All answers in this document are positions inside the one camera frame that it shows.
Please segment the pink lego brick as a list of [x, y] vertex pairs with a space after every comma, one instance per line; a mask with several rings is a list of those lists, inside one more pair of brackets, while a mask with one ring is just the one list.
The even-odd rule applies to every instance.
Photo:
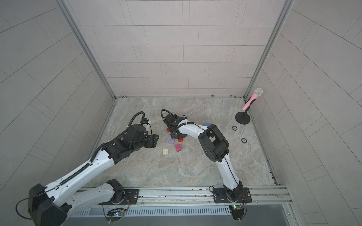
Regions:
[[175, 146], [175, 150], [176, 150], [176, 152], [181, 151], [181, 150], [182, 150], [181, 145], [180, 145], [180, 144], [177, 144], [177, 145]]

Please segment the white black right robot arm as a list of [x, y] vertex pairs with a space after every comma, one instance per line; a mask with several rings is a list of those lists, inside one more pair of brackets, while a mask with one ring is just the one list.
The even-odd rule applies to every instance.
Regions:
[[244, 186], [231, 163], [229, 142], [216, 125], [198, 125], [189, 121], [186, 116], [173, 114], [166, 109], [162, 109], [160, 115], [171, 133], [171, 138], [191, 136], [199, 140], [207, 158], [215, 162], [220, 171], [229, 201], [238, 202], [245, 198]]

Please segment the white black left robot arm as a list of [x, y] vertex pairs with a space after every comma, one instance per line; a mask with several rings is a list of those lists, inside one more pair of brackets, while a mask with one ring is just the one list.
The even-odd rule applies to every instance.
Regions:
[[61, 226], [71, 216], [98, 204], [125, 204], [119, 212], [126, 212], [132, 196], [116, 179], [84, 192], [79, 189], [133, 152], [143, 147], [156, 147], [159, 136], [146, 129], [148, 123], [143, 111], [136, 113], [125, 131], [101, 144], [92, 157], [75, 170], [46, 186], [32, 187], [25, 199], [28, 202], [27, 219], [37, 226]]

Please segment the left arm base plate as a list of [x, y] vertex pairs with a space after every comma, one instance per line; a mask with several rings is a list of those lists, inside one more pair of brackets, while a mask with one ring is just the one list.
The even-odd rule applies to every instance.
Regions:
[[128, 205], [128, 203], [131, 205], [136, 204], [139, 191], [139, 189], [125, 189], [123, 191], [116, 191], [109, 201], [99, 203], [99, 205]]

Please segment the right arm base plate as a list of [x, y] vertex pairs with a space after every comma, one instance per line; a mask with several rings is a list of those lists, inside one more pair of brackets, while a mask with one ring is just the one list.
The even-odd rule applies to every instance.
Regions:
[[244, 187], [240, 189], [237, 187], [230, 190], [226, 187], [215, 188], [210, 187], [209, 191], [213, 194], [215, 203], [251, 203], [252, 198], [249, 188]]

